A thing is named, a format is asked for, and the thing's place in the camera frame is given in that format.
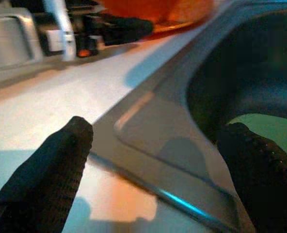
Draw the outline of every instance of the sink basin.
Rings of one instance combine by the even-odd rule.
[[[287,118],[287,1],[230,1],[94,125],[92,156],[212,229],[252,227],[214,142],[245,114]]]

